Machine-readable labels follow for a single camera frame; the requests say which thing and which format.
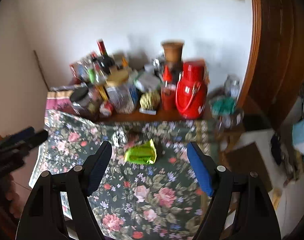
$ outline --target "silver bolt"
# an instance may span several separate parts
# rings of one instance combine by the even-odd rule
[[[258,176],[258,173],[255,172],[255,171],[251,171],[250,172],[250,175],[253,177],[253,178],[256,178]]]
[[[42,177],[46,177],[46,176],[48,176],[50,173],[48,172],[48,171],[43,171],[42,173],[41,173],[41,176]]]
[[[76,165],[74,168],[73,168],[73,170],[75,170],[75,171],[81,171],[82,170],[82,165]]]
[[[217,170],[220,171],[220,172],[224,172],[224,171],[226,170],[226,168],[225,168],[224,166],[222,166],[222,165],[219,165],[219,166],[217,166],[216,168],[217,168]]]

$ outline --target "black jar lid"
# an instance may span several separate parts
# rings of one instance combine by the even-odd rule
[[[88,87],[77,88],[70,96],[71,102],[77,102],[85,98],[88,94]]]

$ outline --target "brown flower pot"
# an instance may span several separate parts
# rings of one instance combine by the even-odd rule
[[[184,42],[182,41],[164,41],[161,43],[164,49],[164,56],[167,62],[182,61],[182,49]]]

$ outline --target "red thermos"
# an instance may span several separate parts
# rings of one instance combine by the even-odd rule
[[[208,91],[204,82],[204,70],[204,60],[183,64],[181,79],[176,87],[175,104],[180,115],[186,119],[197,119],[203,114]]]

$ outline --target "shiny green wrapper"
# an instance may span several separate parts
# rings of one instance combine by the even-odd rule
[[[154,164],[156,161],[156,149],[153,140],[149,140],[142,145],[128,149],[124,155],[125,162],[136,164]]]

